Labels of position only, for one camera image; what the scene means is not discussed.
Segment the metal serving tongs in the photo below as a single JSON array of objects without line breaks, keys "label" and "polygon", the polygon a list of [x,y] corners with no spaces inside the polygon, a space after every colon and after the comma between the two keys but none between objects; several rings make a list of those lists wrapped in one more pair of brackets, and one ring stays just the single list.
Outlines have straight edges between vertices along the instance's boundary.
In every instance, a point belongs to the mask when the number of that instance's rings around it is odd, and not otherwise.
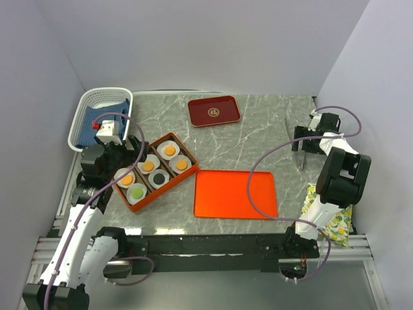
[{"label": "metal serving tongs", "polygon": [[[289,119],[287,117],[285,117],[284,119],[284,125],[286,128],[286,132],[287,132],[289,140],[293,140],[294,130],[290,126]],[[306,154],[303,151],[292,152],[292,161],[294,162],[294,165],[296,166],[296,169],[298,171],[302,171],[304,169],[305,157],[306,157]]]}]

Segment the orange biscuit cookie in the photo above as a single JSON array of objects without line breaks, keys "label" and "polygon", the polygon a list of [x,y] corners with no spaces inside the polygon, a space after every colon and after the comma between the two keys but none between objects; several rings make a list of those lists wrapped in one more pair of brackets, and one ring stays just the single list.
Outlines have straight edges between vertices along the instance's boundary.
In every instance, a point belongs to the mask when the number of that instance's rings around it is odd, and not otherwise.
[{"label": "orange biscuit cookie", "polygon": [[155,165],[152,161],[146,161],[142,164],[142,170],[145,172],[151,172],[155,168]]},{"label": "orange biscuit cookie", "polygon": [[188,163],[185,160],[178,160],[176,162],[176,169],[179,171],[185,171],[188,168]]},{"label": "orange biscuit cookie", "polygon": [[173,145],[167,145],[164,148],[164,153],[167,156],[173,156],[176,153],[176,148]]},{"label": "orange biscuit cookie", "polygon": [[121,180],[120,180],[120,184],[124,187],[124,188],[128,188],[129,186],[131,186],[131,184],[134,183],[134,177],[131,174],[128,174],[126,176],[124,176]]}]

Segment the green sandwich cookie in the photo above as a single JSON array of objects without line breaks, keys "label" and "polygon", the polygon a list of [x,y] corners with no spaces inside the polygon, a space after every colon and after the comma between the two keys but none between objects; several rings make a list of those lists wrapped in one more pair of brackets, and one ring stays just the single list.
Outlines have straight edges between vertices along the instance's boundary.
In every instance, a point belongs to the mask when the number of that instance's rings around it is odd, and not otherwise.
[{"label": "green sandwich cookie", "polygon": [[133,197],[133,199],[140,199],[143,196],[144,191],[142,188],[136,187],[131,190],[130,194],[131,194],[131,197]]}]

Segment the black sandwich cookie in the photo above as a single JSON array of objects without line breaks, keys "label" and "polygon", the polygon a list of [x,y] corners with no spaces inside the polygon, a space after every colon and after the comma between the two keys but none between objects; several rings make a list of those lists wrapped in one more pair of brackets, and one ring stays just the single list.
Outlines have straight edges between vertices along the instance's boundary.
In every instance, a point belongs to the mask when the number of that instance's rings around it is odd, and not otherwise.
[{"label": "black sandwich cookie", "polygon": [[161,184],[163,184],[163,183],[165,182],[165,176],[164,176],[163,174],[161,174],[161,173],[157,173],[157,174],[155,174],[154,177],[153,177],[153,182],[154,182],[156,185],[161,185]]}]

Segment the orange cookie box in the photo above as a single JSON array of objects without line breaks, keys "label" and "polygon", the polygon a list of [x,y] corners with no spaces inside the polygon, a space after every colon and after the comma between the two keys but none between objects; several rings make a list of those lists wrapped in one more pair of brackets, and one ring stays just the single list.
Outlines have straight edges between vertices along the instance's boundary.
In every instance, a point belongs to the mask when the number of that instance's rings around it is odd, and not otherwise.
[{"label": "orange cookie box", "polygon": [[[164,160],[159,155],[159,153],[157,152],[157,146],[160,143],[162,143],[166,140],[175,141],[179,145],[179,148],[180,148],[180,153],[179,154],[187,156],[190,159],[190,161],[192,162],[192,167],[189,168],[184,173],[176,174],[169,167],[169,164],[168,164],[169,161]],[[120,197],[122,197],[123,201],[125,202],[126,206],[129,208],[129,210],[131,212],[137,212],[137,211],[141,210],[144,206],[148,205],[150,202],[154,201],[156,198],[160,197],[162,194],[166,193],[167,191],[169,191],[170,189],[172,189],[173,187],[175,187],[176,185],[178,185],[179,183],[181,183],[185,179],[189,178],[189,176],[193,175],[198,170],[198,162],[197,162],[196,158],[190,153],[189,149],[183,144],[183,142],[173,132],[170,132],[167,135],[159,138],[155,142],[151,143],[150,146],[149,146],[148,154],[154,154],[159,158],[160,167],[158,169],[163,169],[163,170],[167,171],[170,175],[170,181],[167,184],[165,184],[164,186],[162,186],[161,188],[154,189],[153,186],[151,186],[151,184],[149,184],[149,181],[148,181],[148,175],[149,174],[142,174],[138,170],[137,166],[135,166],[131,170],[131,171],[134,172],[135,177],[136,177],[135,183],[142,183],[148,189],[146,197],[143,200],[139,201],[135,205],[130,205],[127,201],[127,198],[126,198],[127,189],[120,188],[120,187],[117,186],[117,184],[114,185],[114,187],[118,191]]]}]

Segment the orange box lid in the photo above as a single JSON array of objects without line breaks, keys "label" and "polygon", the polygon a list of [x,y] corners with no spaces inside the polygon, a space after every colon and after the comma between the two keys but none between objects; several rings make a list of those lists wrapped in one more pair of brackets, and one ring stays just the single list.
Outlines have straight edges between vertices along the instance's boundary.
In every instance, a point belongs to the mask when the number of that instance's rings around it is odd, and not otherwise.
[{"label": "orange box lid", "polygon": [[[194,188],[194,216],[265,220],[247,196],[249,172],[245,170],[199,170]],[[250,195],[256,207],[276,217],[277,203],[274,177],[271,172],[255,171],[250,182]]]}]

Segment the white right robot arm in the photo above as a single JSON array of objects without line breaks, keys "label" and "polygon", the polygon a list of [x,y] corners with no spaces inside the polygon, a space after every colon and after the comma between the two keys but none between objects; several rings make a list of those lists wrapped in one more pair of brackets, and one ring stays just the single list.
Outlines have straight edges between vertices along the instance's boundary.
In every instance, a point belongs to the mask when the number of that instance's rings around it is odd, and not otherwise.
[{"label": "white right robot arm", "polygon": [[316,197],[298,221],[286,231],[283,252],[292,258],[314,249],[322,228],[339,210],[357,204],[364,192],[372,159],[353,149],[339,132],[337,114],[312,111],[308,126],[296,126],[293,151],[324,154],[325,164],[316,182]]}]

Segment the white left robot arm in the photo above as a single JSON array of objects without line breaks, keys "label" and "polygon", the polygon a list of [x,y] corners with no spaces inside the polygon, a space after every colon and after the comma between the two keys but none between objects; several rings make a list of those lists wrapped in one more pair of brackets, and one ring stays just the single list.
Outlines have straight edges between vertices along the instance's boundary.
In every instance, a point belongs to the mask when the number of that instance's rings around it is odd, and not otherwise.
[{"label": "white left robot arm", "polygon": [[133,135],[128,139],[131,149],[124,143],[97,141],[82,151],[64,233],[38,283],[27,284],[23,290],[28,309],[88,309],[92,288],[103,278],[107,263],[130,253],[122,228],[102,228],[94,244],[89,244],[113,193],[112,186],[120,180],[116,172],[126,174],[146,160],[149,143]]}]

